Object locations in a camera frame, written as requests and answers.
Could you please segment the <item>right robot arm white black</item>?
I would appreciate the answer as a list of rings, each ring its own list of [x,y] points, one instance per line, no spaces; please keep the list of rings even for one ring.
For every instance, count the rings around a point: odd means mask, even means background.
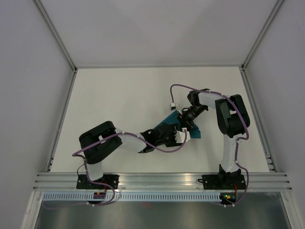
[[[192,133],[196,129],[194,120],[203,111],[212,108],[216,111],[217,124],[224,137],[223,157],[218,173],[203,175],[198,181],[205,190],[245,190],[246,182],[241,173],[243,168],[237,157],[239,141],[249,138],[250,118],[241,95],[227,97],[207,90],[193,90],[187,99],[191,106],[177,115],[181,127]]]

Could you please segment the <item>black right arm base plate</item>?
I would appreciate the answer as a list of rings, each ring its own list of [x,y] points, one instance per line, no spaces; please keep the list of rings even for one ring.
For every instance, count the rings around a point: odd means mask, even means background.
[[[219,175],[202,175],[204,190],[245,190],[246,181],[243,175],[220,178]]]

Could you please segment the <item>teal cloth napkin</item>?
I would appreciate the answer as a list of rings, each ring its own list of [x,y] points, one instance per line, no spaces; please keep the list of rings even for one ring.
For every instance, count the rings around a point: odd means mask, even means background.
[[[181,129],[182,126],[178,120],[178,111],[172,112],[170,115],[168,115],[165,119],[163,119],[159,124],[157,124],[153,129],[156,129],[156,127],[160,126],[162,123],[167,123],[169,125],[178,124],[178,128]],[[201,138],[201,131],[199,130],[199,127],[197,125],[194,125],[193,129],[189,130],[190,137],[199,139]]]

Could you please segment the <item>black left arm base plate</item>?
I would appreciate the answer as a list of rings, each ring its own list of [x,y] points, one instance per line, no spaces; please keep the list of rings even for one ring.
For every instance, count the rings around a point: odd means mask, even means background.
[[[118,175],[103,175],[102,178],[90,182],[87,176],[78,175],[78,180],[76,184],[76,189],[87,189],[87,190],[102,190],[102,189],[117,189],[119,184]]]

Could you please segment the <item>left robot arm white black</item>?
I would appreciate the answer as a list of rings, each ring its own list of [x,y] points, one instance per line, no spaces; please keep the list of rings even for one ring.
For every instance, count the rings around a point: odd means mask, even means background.
[[[180,146],[176,142],[175,135],[179,130],[178,123],[160,123],[153,129],[146,130],[138,136],[117,135],[106,141],[99,143],[84,151],[86,158],[86,168],[88,171],[87,183],[94,189],[99,189],[104,184],[102,161],[117,149],[127,149],[140,154],[150,153],[154,147]],[[106,121],[93,129],[83,133],[79,137],[81,148],[84,149],[102,139],[105,139],[114,134],[120,133],[113,122]]]

